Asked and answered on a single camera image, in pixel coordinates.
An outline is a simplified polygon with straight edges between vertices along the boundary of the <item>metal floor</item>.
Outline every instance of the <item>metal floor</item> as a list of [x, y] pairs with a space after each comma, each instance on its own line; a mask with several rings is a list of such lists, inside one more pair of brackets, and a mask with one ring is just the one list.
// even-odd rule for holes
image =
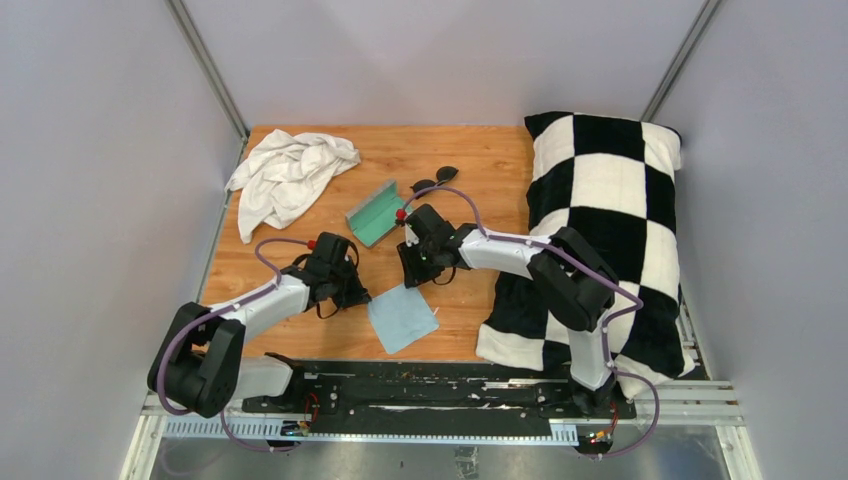
[[[616, 430], [619, 445], [641, 433], [633, 426]], [[154, 467], [152, 479], [279, 480], [526, 480], [729, 479], [716, 431], [711, 427], [661, 426], [651, 440], [622, 458], [600, 463], [575, 457], [571, 448], [451, 446], [374, 443], [306, 444], [290, 453], [260, 454], [226, 440], [169, 440], [166, 461], [176, 472], [196, 469], [222, 450], [208, 467], [174, 476]]]

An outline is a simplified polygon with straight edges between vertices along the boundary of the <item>black sunglasses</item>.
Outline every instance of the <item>black sunglasses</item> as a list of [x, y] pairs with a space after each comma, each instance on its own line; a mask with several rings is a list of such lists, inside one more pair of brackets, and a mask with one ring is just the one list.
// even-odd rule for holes
[[418, 193], [425, 188], [436, 187], [438, 185], [444, 185], [449, 181], [453, 180], [456, 177], [456, 174], [459, 173], [459, 170], [456, 167], [442, 167], [436, 172], [436, 181], [430, 180], [429, 178], [426, 180], [418, 180], [415, 184], [409, 188], [412, 189], [413, 193]]

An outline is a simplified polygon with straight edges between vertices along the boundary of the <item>green object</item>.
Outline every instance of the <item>green object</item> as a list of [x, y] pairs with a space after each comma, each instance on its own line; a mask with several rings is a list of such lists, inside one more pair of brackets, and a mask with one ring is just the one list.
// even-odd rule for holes
[[[403, 202], [397, 193], [397, 182], [389, 180], [347, 212], [347, 226], [363, 245], [371, 248], [395, 229], [396, 212]], [[412, 213], [412, 208], [407, 207], [406, 211]]]

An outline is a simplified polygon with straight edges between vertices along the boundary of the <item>black and white checkered pillow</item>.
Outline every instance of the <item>black and white checkered pillow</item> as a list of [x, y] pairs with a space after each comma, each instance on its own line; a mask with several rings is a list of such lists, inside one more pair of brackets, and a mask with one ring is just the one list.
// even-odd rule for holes
[[[576, 229], [606, 260], [620, 285], [645, 302], [610, 324], [616, 366], [662, 383], [690, 372], [675, 323], [680, 269], [675, 237], [674, 171], [680, 137], [671, 129], [617, 118], [549, 112], [525, 118], [536, 157], [527, 191], [530, 234]], [[630, 301], [616, 294], [612, 310]], [[530, 280], [503, 273], [477, 355], [544, 370], [571, 360], [565, 327]], [[633, 397], [646, 387], [620, 378]]]

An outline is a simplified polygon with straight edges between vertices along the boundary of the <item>metal frame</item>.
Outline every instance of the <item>metal frame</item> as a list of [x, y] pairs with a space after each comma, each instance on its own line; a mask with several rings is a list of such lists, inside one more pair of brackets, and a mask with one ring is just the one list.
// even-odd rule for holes
[[233, 97], [230, 95], [229, 90], [227, 90], [227, 86], [224, 85], [221, 73], [218, 71], [218, 67], [215, 66], [215, 62], [212, 61], [212, 56], [209, 55], [209, 50], [206, 49], [203, 39], [200, 38], [200, 32], [197, 31], [197, 27], [191, 19], [188, 8], [186, 8], [183, 0], [165, 0], [165, 4], [167, 4], [168, 9], [171, 10], [171, 14], [173, 14], [174, 20], [177, 22], [177, 26], [183, 33], [186, 43], [191, 48], [192, 53], [194, 53], [194, 58], [197, 59], [197, 63], [200, 64], [200, 69], [203, 70], [203, 74], [206, 75], [206, 79], [209, 80], [209, 86], [212, 87], [215, 97], [217, 97], [218, 101], [221, 103], [221, 108], [224, 109], [224, 113], [226, 113], [227, 118], [230, 120], [233, 129], [235, 129], [242, 141], [246, 142], [250, 135], [250, 129], [247, 127], [247, 124], [244, 122], [244, 119], [239, 113], [235, 101], [233, 101]]
[[[348, 442], [348, 443], [412, 443], [460, 445], [520, 445], [520, 446], [576, 446], [577, 427], [563, 422], [551, 423], [551, 435], [536, 437], [494, 437], [465, 435], [394, 435], [394, 434], [334, 434], [312, 433], [306, 435], [281, 435], [280, 421], [308, 420], [308, 415], [234, 415], [227, 419], [233, 434], [243, 440], [277, 440], [289, 442]], [[215, 438], [227, 439], [218, 418], [186, 415], [169, 420], [163, 438]]]
[[[233, 170], [238, 167], [241, 160], [244, 158], [247, 150], [247, 138], [242, 137], [241, 149], [238, 157], [233, 161]], [[230, 201], [233, 199], [233, 192], [227, 190], [224, 193], [224, 202], [221, 204], [221, 214], [218, 216], [218, 225], [215, 227], [215, 236], [209, 244], [209, 252], [206, 257], [206, 266], [203, 268], [203, 277], [200, 279], [200, 284], [195, 292], [195, 301], [200, 301], [203, 292], [206, 290], [206, 282], [209, 281], [209, 270], [212, 268], [212, 261], [215, 259], [215, 252], [218, 250], [218, 243], [221, 241], [221, 233], [224, 231], [224, 223], [227, 219], [227, 212], [230, 210]]]
[[130, 449], [121, 469], [120, 480], [148, 480], [156, 464], [159, 443], [168, 424], [167, 417], [142, 414], [135, 427]]
[[[532, 385], [538, 382], [553, 383], [555, 380], [510, 379], [509, 384]], [[487, 383], [488, 388], [497, 388], [493, 382]], [[692, 426], [733, 426], [745, 425], [742, 412], [736, 403], [736, 395], [730, 382], [675, 380], [657, 387], [660, 394], [659, 425], [692, 425]], [[636, 404], [636, 419], [622, 419], [622, 425], [641, 425], [651, 420], [654, 401], [650, 393], [643, 393], [634, 400]], [[308, 415], [288, 413], [247, 413], [241, 408], [241, 400], [233, 401], [227, 407], [227, 415], [231, 418], [274, 419], [276, 421], [303, 421]], [[142, 407], [141, 414], [150, 417], [167, 417], [168, 412], [159, 403], [159, 398], [150, 394]], [[186, 415], [180, 418], [198, 417]], [[561, 418], [552, 419], [552, 424], [569, 425], [604, 425], [608, 419]], [[212, 435], [212, 438], [226, 438], [223, 432]]]
[[762, 480], [748, 429], [745, 427], [716, 427], [724, 464], [731, 480]]
[[668, 66], [668, 70], [666, 70], [665, 75], [663, 75], [663, 78], [660, 81], [660, 84], [657, 86], [654, 96], [651, 97], [651, 101], [648, 102], [648, 106], [642, 114], [641, 120], [643, 122], [650, 122], [656, 116], [663, 102], [665, 102], [666, 97], [668, 97], [668, 94], [671, 92], [672, 87], [674, 87], [674, 83], [680, 76], [680, 72], [683, 71], [683, 67], [686, 66], [686, 62], [692, 55], [695, 46], [698, 44], [698, 41], [709, 26], [710, 20], [713, 19], [718, 11], [718, 7], [721, 6], [723, 1], [724, 0], [706, 0], [701, 6], [701, 10], [698, 12], [698, 15], [695, 17], [695, 21], [686, 33], [683, 43], [674, 55], [671, 64]]

